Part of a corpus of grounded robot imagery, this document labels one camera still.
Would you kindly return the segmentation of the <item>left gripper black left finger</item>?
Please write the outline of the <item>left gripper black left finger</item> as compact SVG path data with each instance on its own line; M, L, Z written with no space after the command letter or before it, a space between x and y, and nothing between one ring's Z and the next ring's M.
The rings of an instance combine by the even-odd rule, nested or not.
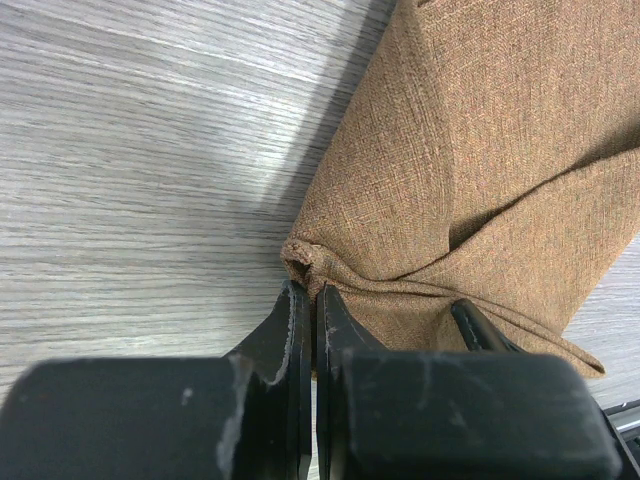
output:
M304 479L311 462L310 306L286 282L221 357L34 365L1 409L5 479Z

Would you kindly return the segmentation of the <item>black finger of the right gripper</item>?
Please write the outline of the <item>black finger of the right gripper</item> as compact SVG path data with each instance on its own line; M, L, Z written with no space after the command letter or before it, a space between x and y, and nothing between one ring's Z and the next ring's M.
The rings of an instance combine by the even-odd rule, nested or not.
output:
M497 329L470 300L456 300L450 307L450 313L469 351L523 352L520 347Z

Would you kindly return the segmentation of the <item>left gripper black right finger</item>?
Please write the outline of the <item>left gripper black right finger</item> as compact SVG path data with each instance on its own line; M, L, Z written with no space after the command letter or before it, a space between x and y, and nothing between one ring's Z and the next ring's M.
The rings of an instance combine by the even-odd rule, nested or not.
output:
M577 371L546 354L392 351L317 297L324 479L618 479L623 457Z

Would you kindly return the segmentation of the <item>brown cloth napkin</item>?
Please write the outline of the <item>brown cloth napkin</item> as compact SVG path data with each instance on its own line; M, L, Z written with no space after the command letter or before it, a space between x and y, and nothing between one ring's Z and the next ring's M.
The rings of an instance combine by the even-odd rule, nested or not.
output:
M400 1L282 251L398 350L471 300L582 375L563 332L639 231L635 1Z

